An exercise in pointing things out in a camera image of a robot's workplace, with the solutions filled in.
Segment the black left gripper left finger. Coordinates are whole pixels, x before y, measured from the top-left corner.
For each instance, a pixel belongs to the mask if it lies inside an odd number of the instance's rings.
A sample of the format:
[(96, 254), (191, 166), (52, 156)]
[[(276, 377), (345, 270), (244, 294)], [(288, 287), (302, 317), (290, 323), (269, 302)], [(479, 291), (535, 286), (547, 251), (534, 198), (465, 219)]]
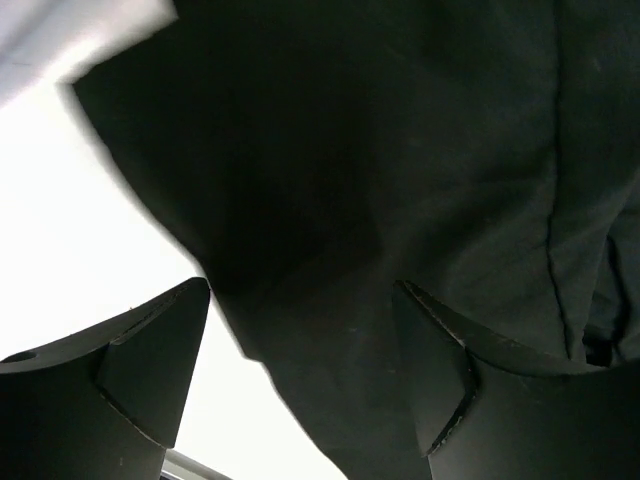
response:
[(4, 479), (157, 479), (174, 447), (210, 305), (191, 278), (1, 362)]

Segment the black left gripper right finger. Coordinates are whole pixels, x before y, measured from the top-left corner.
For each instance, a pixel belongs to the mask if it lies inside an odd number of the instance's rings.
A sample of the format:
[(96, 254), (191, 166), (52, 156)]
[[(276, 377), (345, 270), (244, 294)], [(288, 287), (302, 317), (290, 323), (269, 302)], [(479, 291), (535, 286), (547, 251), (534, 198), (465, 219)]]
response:
[(539, 352), (409, 282), (393, 319), (417, 441), (436, 479), (635, 479), (639, 365)]

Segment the black trousers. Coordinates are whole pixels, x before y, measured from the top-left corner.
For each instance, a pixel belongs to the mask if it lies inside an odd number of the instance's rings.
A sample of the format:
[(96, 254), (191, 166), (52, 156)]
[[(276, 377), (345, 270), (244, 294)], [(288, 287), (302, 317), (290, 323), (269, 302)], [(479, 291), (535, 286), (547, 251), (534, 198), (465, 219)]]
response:
[[(244, 354), (350, 479), (639, 475), (639, 5), (178, 1), (177, 20), (72, 89), (115, 167), (198, 261)], [(456, 316), (605, 382), (553, 442), (516, 418), (523, 366), (457, 452)]]

